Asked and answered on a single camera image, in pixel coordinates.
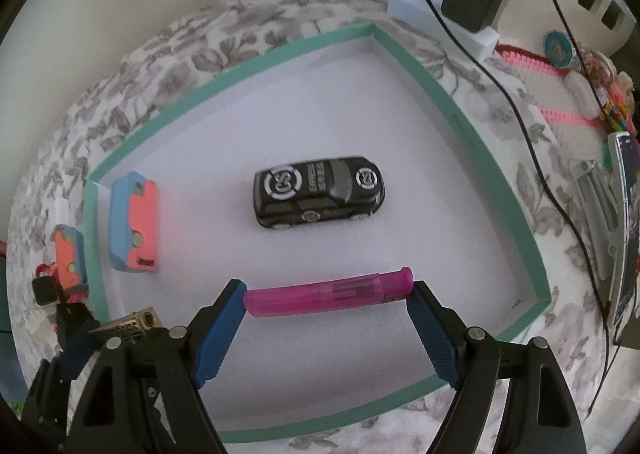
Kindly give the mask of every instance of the white board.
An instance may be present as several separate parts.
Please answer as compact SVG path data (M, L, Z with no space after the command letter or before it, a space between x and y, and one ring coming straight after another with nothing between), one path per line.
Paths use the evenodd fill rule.
M285 231L258 225L257 170L352 155L377 164L385 181L385 201L371 218ZM158 184L156 274L117 272L108 262L109 188L131 170ZM100 180L110 315L153 306L163 325L187 325L231 278L253 289L409 266L467 325L496 334L536 297L481 184L432 100L373 37L304 54L204 101ZM238 431L352 409L433 373L403 302L247 315L200 394L218 431Z

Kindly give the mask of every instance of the car wheel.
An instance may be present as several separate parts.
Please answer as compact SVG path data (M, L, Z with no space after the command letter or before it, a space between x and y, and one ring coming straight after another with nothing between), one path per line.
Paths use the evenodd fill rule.
M315 210L307 210L303 212L302 218L307 223L317 223L320 220L320 214Z
M360 221L360 220L363 220L363 219L367 219L370 216L371 216L371 212L360 212L358 214L353 214L350 217L350 220L351 221Z

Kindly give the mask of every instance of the black cable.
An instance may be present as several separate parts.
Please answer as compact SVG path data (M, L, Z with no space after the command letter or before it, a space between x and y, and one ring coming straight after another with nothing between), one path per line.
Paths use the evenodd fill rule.
M451 33L451 30L449 29L449 27L447 26L447 24L444 22L444 20L442 19L441 15L438 13L436 7L434 6L433 2L431 0L425 0L427 2L427 4L429 5L429 8L431 9L431 11L433 12L433 15L436 17L436 19L438 20L438 22L440 23L441 27L443 28L443 30L447 33L447 35L450 37L450 39L453 41L453 43L458 47L458 49L469 59L471 60L471 62L473 62L478 68L480 68L482 70L482 72L489 78L489 80L491 82L494 83L494 85L500 90L500 92L504 95L504 97L507 99L509 105L511 106L511 109L513 110L513 113L518 121L518 124L520 126L520 130L522 131L522 134L524 135L524 139L525 142L527 144L527 147L529 149L529 154L531 155L531 159L533 160L533 165L536 169L536 173L538 174L538 178L540 179L540 183L542 185L543 190L545 191L545 194L548 196L548 198L551 200L551 203L553 204L553 206L556 208L556 210L558 210L558 213L562 216L562 218L565 220L565 222L567 223L567 225L569 226L569 228L571 228L576 240L578 241L578 245L580 246L580 249L584 255L584 260L586 262L586 266L587 266L587 271L589 274L589 280L591 281L591 288L593 289L593 293L595 294L596 297L596 303L598 305L598 310L600 311L600 314L602 316L602 326L604 328L604 335L605 335L605 361L604 361L604 367L602 370L602 379L600 381L600 385L598 386L598 390L596 392L596 397L597 394L599 394L600 389L602 388L602 384L604 383L604 379L607 376L607 368L609 367L609 328L607 326L607 322L606 322L606 312L605 312L605 308L604 308L604 304L602 303L602 299L600 298L600 291L598 290L598 286L596 283L596 279L593 273L593 267L591 265L591 261L589 259L589 253L587 251L587 246L584 244L584 241L582 240L582 237L580 235L580 232L578 231L578 228L575 226L574 222L571 220L571 218L569 217L569 214L566 213L566 211L564 210L564 208L562 208L562 205L558 202L558 200L556 199L556 196L553 194L551 188L549 187L549 185L546 183L546 179L545 179L545 175L542 171L542 168L540 167L540 162L538 161L538 157L536 155L536 151L533 148L533 143L531 142L531 138L529 137L529 133L527 132L527 127L524 124L524 121L522 119L522 116L520 115L520 112L518 111L518 108L516 107L516 104L514 103L513 99L511 98L511 95L508 94L507 90L504 88L504 86L502 84L500 84L500 82L498 81L497 78L495 78L481 63L478 62L478 60L473 57L471 55L471 53L468 52L468 50L462 46L462 44L460 43L460 41L456 38L455 35L453 35L453 33ZM552 0L554 3L554 6L556 7L556 10L558 11L558 15L562 21L562 24L564 25L564 28L567 32L567 35L569 36L572 44L574 44L574 47L576 49L576 52L578 53L578 58L580 59L580 64L582 65L583 69L586 69L584 66L584 62L582 61L582 55L580 54L580 50L578 49L578 45L574 39L574 36L571 32L571 29L569 28L569 25L566 21L566 19L564 18L564 15L562 14L562 10L560 9L560 6L558 5L558 1L557 0ZM591 80L588 78L589 84L591 85L591 89L593 91L593 94L595 95L596 98L598 98L598 95L596 94L595 88L593 87L593 84L591 84ZM593 406L596 402L596 399L594 398L593 401L591 402L591 405L589 406L589 410L588 410L588 415L591 414L591 411L593 410Z
M633 305L634 314L636 313L636 308L638 307L637 304L638 304L638 290L636 289L636 290L634 290L634 305ZM616 352L613 353L613 358L611 359L611 363L609 364L609 366L607 367L607 370L604 373L604 377L605 378L607 377L607 375L609 374L609 371L613 367L613 362L616 361L616 357L618 356L618 352L620 351L620 348L622 347L622 344L619 342L619 338L617 338L618 331L620 331L620 324L618 324L618 326L616 327L615 331L613 332L613 344L615 346L617 346L617 347L616 347ZM594 402L598 399L598 396L600 395L600 390L602 389L602 385L603 384L601 384L598 387L598 390L596 391L596 395L593 397L593 401Z

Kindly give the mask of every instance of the teal border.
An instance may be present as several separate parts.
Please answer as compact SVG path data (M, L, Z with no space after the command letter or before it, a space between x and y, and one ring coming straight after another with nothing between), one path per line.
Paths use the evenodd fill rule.
M514 235L538 300L524 315L504 332L498 334L497 337L500 340L513 340L542 314L551 303L551 292L542 256L540 256L540 251L529 228L529 223L520 208L520 204L491 152L487 149L466 116L460 111L455 101L413 55L375 24L356 24L287 44L222 73L216 79L186 95L177 104L170 108L165 108L158 116L147 122L126 139L120 147L108 155L89 176L84 189L84 241L88 283L91 293L90 300L95 317L98 320L106 322L110 320L110 316L100 267L97 218L98 189L95 183L98 183L108 171L145 140L148 140L163 127L213 95L217 95L219 92L257 73L305 53L363 36L373 36L381 46L398 60L431 97L457 135L466 143L476 167L482 177L486 179L485 187L489 191L489 199L494 211L503 215L504 221ZM401 407L401 405L429 394L443 385L444 382L433 375L368 404L359 405L322 418L269 428L220 432L219 436L226 443L248 443L303 436L330 428L343 427Z

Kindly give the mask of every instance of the metal screw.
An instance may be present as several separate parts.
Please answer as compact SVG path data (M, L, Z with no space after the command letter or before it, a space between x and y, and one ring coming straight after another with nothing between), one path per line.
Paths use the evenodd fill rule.
M184 326L174 326L169 330L169 336L172 339L181 339L187 334L187 328Z
M539 349L546 349L549 347L549 342L544 337L533 337L533 345Z
M468 333L473 340L483 340L484 337L486 336L486 333L484 332L484 330L477 326L474 326L473 328L469 328Z
M109 349L117 349L120 347L120 344L122 344L122 339L120 337L111 337L107 340L107 347Z

